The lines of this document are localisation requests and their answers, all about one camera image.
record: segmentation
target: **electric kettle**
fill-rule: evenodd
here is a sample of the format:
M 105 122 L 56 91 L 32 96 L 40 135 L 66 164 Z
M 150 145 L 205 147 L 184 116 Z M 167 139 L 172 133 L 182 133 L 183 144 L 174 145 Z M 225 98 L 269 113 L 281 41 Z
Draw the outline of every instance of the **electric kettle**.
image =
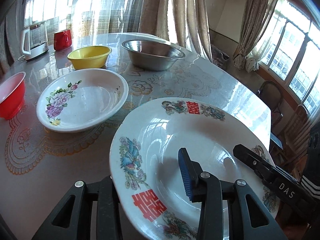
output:
M 30 25 L 21 32 L 20 50 L 31 60 L 49 50 L 46 21 Z

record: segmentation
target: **screw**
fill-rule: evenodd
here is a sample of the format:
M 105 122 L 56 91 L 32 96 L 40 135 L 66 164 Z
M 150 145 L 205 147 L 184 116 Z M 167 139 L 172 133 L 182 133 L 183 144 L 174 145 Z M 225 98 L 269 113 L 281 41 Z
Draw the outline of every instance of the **screw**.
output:
M 238 179 L 237 180 L 237 184 L 240 186 L 240 187 L 243 187 L 246 185 L 246 182 L 243 180 L 243 179 Z
M 202 173 L 200 174 L 200 176 L 201 176 L 202 178 L 204 178 L 204 179 L 207 179 L 207 178 L 210 177 L 210 173 L 208 173 L 208 172 L 202 172 Z
M 83 181 L 79 180 L 75 183 L 76 187 L 82 187 L 84 185 Z

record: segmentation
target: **chair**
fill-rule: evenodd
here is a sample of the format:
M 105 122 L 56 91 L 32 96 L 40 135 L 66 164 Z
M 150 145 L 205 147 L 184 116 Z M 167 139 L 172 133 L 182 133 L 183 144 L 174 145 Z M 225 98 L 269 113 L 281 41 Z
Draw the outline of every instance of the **chair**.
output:
M 298 105 L 289 122 L 280 132 L 283 141 L 283 151 L 278 151 L 276 155 L 281 154 L 284 162 L 280 165 L 292 170 L 299 163 L 301 158 L 307 153 L 309 135 L 302 137 L 300 133 L 308 126 L 308 114 L 303 105 Z
M 257 97 L 271 110 L 271 128 L 276 126 L 283 117 L 283 114 L 279 109 L 283 101 L 283 95 L 280 88 L 271 80 L 265 81 L 257 91 Z

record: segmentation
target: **round table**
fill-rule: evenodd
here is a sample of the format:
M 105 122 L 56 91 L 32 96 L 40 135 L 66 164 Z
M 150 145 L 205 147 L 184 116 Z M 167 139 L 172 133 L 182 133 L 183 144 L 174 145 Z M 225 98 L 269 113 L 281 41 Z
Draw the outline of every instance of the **round table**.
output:
M 49 52 L 29 62 L 15 62 L 5 79 L 26 72 L 25 105 L 11 120 L 0 119 L 0 214 L 18 240 L 29 240 L 68 189 L 78 180 L 100 181 L 110 174 L 109 149 L 121 122 L 139 105 L 161 97 L 193 98 L 215 105 L 244 123 L 269 148 L 270 109 L 244 85 L 193 52 L 170 69 L 145 71 L 131 64 L 121 47 L 126 40 L 164 40 L 142 33 L 109 33 L 73 40 L 63 51 Z M 106 68 L 121 74 L 129 96 L 121 110 L 105 123 L 81 133 L 56 133 L 36 117 L 42 91 L 56 78 L 74 71 L 67 55 L 88 45 L 112 48 Z M 124 237 L 141 239 L 132 226 Z

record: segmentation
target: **yellow bowl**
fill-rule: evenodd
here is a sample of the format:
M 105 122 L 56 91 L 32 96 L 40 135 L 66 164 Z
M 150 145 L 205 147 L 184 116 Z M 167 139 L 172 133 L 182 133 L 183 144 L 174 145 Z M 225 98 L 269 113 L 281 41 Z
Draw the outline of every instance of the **yellow bowl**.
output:
M 106 46 L 89 46 L 76 49 L 67 56 L 76 70 L 84 68 L 101 68 L 107 61 L 112 49 Z

